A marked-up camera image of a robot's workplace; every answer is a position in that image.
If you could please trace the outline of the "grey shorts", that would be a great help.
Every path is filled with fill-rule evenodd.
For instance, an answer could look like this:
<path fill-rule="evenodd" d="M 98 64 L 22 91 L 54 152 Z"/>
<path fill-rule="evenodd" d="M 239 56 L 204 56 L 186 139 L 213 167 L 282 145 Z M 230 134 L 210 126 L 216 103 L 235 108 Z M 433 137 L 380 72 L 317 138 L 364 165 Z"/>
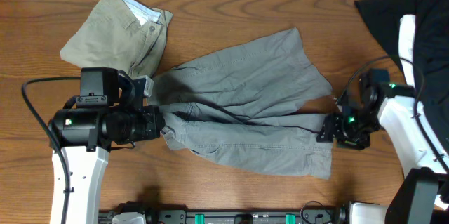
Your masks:
<path fill-rule="evenodd" d="M 172 150 L 266 175 L 329 179 L 332 146 L 316 139 L 324 115 L 300 109 L 331 92 L 292 28 L 160 74 L 149 102 Z"/>

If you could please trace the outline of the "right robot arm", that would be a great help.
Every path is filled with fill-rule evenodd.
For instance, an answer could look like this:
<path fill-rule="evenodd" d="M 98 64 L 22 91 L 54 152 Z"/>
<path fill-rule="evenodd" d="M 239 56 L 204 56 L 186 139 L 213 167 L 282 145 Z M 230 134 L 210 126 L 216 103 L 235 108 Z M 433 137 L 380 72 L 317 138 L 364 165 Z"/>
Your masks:
<path fill-rule="evenodd" d="M 364 150 L 381 129 L 390 137 L 404 181 L 387 206 L 349 202 L 334 211 L 331 223 L 447 223 L 448 153 L 432 131 L 413 86 L 396 84 L 386 70 L 359 77 L 361 106 L 348 98 L 326 116 L 316 140 Z"/>

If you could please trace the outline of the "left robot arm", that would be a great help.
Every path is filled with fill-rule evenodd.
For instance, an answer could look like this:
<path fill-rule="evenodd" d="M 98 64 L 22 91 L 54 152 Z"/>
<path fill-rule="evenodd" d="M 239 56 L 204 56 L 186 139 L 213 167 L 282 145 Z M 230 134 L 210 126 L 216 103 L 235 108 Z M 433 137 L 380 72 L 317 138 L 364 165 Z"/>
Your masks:
<path fill-rule="evenodd" d="M 49 124 L 60 147 L 52 156 L 52 223 L 96 223 L 112 144 L 159 138 L 165 126 L 159 107 L 143 103 L 153 83 L 148 76 L 132 79 L 113 68 L 81 70 L 80 94 Z"/>

